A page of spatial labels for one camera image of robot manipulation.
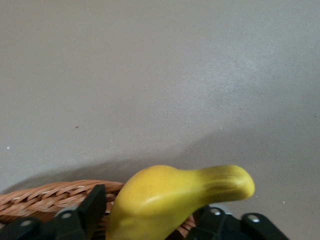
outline gray tabletop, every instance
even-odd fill
[[[2,0],[0,111],[2,193],[236,164],[319,239],[319,1]]]

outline gray surface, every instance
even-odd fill
[[[2,0],[0,51],[3,193],[237,164],[237,217],[319,239],[319,1]]]

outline wicker basket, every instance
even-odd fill
[[[49,221],[59,210],[78,206],[97,184],[105,185],[107,206],[92,239],[104,240],[113,201],[124,185],[121,182],[104,180],[55,182],[0,195],[0,224],[3,226],[27,216],[37,217],[43,222]],[[194,226],[195,222],[191,216],[168,236],[167,240],[183,240]]]

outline basket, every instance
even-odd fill
[[[124,186],[124,183],[121,182],[105,180],[64,181],[0,195],[0,225],[3,227],[16,219],[29,216],[47,222],[59,210],[78,206],[98,184],[105,186],[107,204],[104,216],[92,239],[104,240],[113,201]],[[190,216],[166,240],[183,240],[194,226],[195,221]]]

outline black bracket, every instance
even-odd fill
[[[104,185],[96,185],[75,210],[65,210],[48,222],[24,217],[6,225],[0,240],[89,240],[107,206]]]
[[[267,217],[246,213],[241,220],[217,207],[203,207],[195,214],[185,240],[289,240]]]

